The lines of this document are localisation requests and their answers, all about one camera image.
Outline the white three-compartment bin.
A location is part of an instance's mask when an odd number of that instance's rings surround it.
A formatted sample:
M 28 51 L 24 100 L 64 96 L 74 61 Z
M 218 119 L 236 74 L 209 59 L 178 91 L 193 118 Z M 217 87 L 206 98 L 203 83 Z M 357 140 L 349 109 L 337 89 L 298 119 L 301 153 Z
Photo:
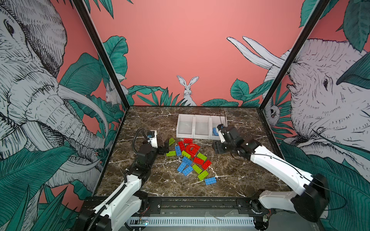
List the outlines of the white three-compartment bin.
M 219 124 L 227 127 L 228 122 L 225 116 L 179 114 L 176 137 L 220 140 L 219 136 L 213 136 L 213 128 L 216 128 Z

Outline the blue brick bottom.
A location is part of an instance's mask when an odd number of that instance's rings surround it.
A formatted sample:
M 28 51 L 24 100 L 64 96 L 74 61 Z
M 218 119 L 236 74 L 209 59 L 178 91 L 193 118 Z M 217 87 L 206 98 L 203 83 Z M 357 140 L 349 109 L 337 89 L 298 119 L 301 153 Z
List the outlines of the blue brick bottom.
M 217 183 L 216 177 L 207 178 L 205 179 L 205 185 L 211 185 Z

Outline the green brick bottom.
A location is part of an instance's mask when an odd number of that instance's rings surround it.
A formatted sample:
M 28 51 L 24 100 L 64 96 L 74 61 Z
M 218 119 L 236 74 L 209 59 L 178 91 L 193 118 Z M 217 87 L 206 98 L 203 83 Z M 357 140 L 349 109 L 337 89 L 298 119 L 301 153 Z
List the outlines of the green brick bottom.
M 199 181 L 203 181 L 207 176 L 209 175 L 208 171 L 207 170 L 204 170 L 202 171 L 199 175 L 198 175 L 198 179 Z

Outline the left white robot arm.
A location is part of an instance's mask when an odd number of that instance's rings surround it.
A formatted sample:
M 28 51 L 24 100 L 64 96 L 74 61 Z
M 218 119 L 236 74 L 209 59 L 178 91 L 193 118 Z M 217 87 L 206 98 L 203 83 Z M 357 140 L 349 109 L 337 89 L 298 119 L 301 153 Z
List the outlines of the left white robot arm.
M 154 142 L 154 138 L 143 142 L 120 186 L 94 209 L 82 210 L 73 231 L 118 231 L 132 215 L 149 209 L 148 195 L 140 189 L 151 175 L 157 156 L 170 148 L 169 139 L 161 146 L 154 146 Z

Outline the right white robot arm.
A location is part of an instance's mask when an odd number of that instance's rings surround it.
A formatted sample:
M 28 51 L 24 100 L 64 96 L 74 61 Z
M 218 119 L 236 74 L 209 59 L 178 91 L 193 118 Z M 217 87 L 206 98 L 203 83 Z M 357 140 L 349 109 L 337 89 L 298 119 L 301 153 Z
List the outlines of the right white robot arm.
M 329 183 L 321 174 L 312 175 L 278 157 L 260 142 L 245 139 L 233 126 L 216 127 L 219 141 L 213 142 L 216 154 L 235 154 L 251 161 L 286 183 L 290 192 L 262 191 L 257 195 L 258 208 L 283 209 L 317 222 L 330 201 Z

